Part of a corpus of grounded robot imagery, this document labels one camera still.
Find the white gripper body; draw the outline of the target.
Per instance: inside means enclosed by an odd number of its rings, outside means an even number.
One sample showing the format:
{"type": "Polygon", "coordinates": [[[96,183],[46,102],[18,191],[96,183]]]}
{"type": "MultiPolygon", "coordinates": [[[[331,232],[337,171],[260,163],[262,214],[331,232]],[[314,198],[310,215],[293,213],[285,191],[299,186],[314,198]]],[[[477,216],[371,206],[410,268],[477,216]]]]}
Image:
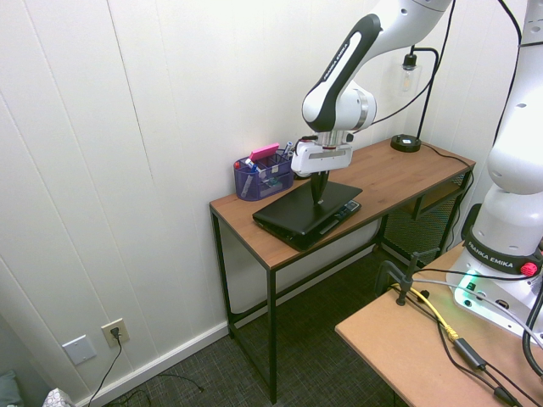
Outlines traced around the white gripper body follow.
{"type": "Polygon", "coordinates": [[[330,149],[315,142],[301,142],[296,147],[291,160],[291,169],[303,176],[343,169],[350,164],[352,154],[353,149],[349,144],[342,144],[330,149]]]}

